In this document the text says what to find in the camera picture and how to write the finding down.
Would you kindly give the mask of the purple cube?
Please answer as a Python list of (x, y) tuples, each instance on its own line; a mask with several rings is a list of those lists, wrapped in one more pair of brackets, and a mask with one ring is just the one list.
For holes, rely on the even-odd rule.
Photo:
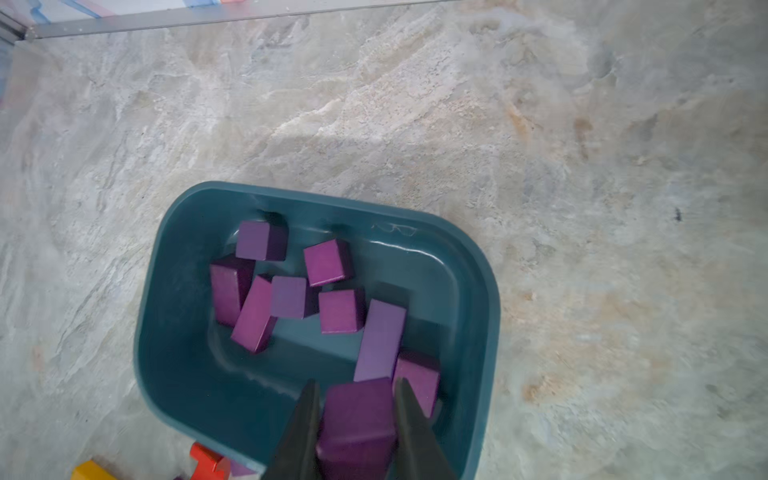
[(439, 360), (414, 350), (401, 350), (395, 364), (393, 382), (398, 379), (408, 381), (424, 415), (431, 419), (438, 399)]
[(321, 333), (352, 334), (365, 322), (365, 292), (363, 288), (333, 290), (319, 294)]
[(344, 240), (332, 239), (307, 247), (304, 259), (311, 287), (321, 287), (354, 276), (349, 243)]
[(271, 315), (277, 318), (305, 319), (319, 312), (318, 287), (304, 277), (274, 276), (271, 281)]

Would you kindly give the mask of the purple block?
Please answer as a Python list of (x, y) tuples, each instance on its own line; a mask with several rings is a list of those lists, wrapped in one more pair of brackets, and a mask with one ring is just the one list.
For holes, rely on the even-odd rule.
[(384, 479), (397, 443), (388, 377), (326, 392), (316, 455), (325, 479)]

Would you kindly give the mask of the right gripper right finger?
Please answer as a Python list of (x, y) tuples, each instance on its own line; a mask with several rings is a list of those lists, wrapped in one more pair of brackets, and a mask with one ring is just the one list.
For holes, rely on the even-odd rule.
[(398, 444), (395, 467), (399, 479), (457, 480), (437, 442), (415, 393), (405, 378), (395, 381), (394, 415)]

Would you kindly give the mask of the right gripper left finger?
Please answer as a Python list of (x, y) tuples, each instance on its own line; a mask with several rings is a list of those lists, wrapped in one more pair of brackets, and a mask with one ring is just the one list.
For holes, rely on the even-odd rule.
[(316, 443), (322, 410), (315, 380), (304, 386), (263, 480), (320, 480)]

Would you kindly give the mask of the purple long brick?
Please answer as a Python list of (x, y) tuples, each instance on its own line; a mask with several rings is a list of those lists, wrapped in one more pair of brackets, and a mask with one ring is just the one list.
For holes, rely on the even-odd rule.
[(254, 277), (231, 339), (256, 354), (267, 348), (277, 318), (271, 314), (272, 284), (262, 275)]

